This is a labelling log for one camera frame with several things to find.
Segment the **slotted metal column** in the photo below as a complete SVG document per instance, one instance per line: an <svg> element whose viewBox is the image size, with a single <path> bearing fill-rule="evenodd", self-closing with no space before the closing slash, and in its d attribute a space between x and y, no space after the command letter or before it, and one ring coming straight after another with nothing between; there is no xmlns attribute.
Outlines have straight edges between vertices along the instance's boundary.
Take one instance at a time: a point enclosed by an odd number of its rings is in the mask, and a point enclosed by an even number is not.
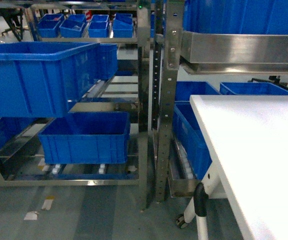
<svg viewBox="0 0 288 240"><path fill-rule="evenodd" d="M166 4L166 33L160 86L158 150L156 161L155 199L158 202L165 199L168 178L175 89L180 66L184 2L184 0L168 0Z"/></svg>
<svg viewBox="0 0 288 240"><path fill-rule="evenodd" d="M147 208L151 2L137 2L138 174L140 208Z"/></svg>
<svg viewBox="0 0 288 240"><path fill-rule="evenodd" d="M159 95L161 78L161 56L163 43L159 41L163 35L163 0L156 0L154 11L154 52L153 52L153 86L152 86L152 129L157 130L159 118Z"/></svg>

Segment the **perforated metal upright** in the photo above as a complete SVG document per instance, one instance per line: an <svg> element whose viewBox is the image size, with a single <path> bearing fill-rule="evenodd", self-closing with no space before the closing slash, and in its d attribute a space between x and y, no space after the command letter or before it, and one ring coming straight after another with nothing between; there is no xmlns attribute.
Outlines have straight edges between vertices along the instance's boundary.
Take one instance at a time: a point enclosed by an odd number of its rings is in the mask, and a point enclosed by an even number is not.
<svg viewBox="0 0 288 240"><path fill-rule="evenodd" d="M162 11L162 1L158 1ZM154 63L153 71L153 128L157 129L154 134L154 146L156 152L156 201L165 199L166 184L169 171L170 143L172 136L172 122L174 113L174 98L178 70L180 66L181 43L183 33L184 0L168 0L165 9L165 36L160 41L160 35L155 37L154 60L159 59L161 52L160 43L164 44L163 61L161 64L160 82L155 76L159 76L159 64Z"/></svg>

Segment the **stainless steel shelving rack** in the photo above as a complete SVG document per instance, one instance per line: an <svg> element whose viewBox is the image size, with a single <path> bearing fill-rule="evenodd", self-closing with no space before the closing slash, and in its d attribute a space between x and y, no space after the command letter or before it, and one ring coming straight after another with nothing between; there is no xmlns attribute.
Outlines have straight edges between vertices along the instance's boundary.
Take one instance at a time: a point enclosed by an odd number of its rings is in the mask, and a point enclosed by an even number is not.
<svg viewBox="0 0 288 240"><path fill-rule="evenodd" d="M156 200L165 199L167 179L173 197L191 197L198 183L185 179L179 167L172 119L180 65L190 75L288 75L288 35L200 34L183 31L184 0L168 0L165 34L163 2L155 5L152 129L156 167Z"/></svg>
<svg viewBox="0 0 288 240"><path fill-rule="evenodd" d="M94 102L106 92L109 85L121 82L98 82L86 97L77 103L72 111L98 112L98 111L128 111L131 122L138 124L138 134L131 137L129 143L128 162L125 165L108 165L107 174L95 174L96 169L88 169L87 173L65 173L62 166L59 174L53 175L50 171L44 174L24 175L19 167L29 159L41 159L42 154L31 152L40 143L36 131L27 136L25 134L14 139L17 144L15 151L10 147L0 151L0 186L102 186L102 185L139 185L139 205L141 209L147 207L147 166L148 166L148 118L149 118L149 64L150 64L150 21L151 2L148 0L126 0L126 2L83 2L68 0L0 0L0 8L24 9L27 24L34 41L53 41L42 39L37 31L37 18L35 10L128 10L137 13L136 38L55 38L56 41L80 41L136 44L138 51L137 60L119 60L119 70L132 70L138 76L137 92L120 92L120 94L137 93L137 98L103 98L102 102ZM127 171L129 165L135 165L136 171Z"/></svg>

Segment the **metal shelf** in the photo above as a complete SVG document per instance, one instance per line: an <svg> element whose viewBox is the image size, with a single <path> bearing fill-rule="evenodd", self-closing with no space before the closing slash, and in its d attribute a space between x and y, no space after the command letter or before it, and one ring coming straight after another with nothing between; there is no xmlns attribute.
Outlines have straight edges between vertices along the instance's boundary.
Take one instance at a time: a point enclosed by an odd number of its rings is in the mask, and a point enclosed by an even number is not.
<svg viewBox="0 0 288 240"><path fill-rule="evenodd" d="M0 8L136 11L137 1L126 0L126 2L87 2L68 0L0 0Z"/></svg>
<svg viewBox="0 0 288 240"><path fill-rule="evenodd" d="M182 66L194 74L288 75L288 35L184 31Z"/></svg>

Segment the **metal rack post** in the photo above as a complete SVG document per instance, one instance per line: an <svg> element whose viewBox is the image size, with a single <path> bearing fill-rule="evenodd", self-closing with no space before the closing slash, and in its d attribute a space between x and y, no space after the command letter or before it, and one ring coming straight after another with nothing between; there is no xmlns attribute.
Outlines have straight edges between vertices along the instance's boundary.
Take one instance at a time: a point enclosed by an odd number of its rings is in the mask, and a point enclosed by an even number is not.
<svg viewBox="0 0 288 240"><path fill-rule="evenodd" d="M183 14L184 0L167 1L165 13L164 63L161 74L159 126L157 135L158 149L155 198L158 202L165 199L169 171L175 88L180 66Z"/></svg>

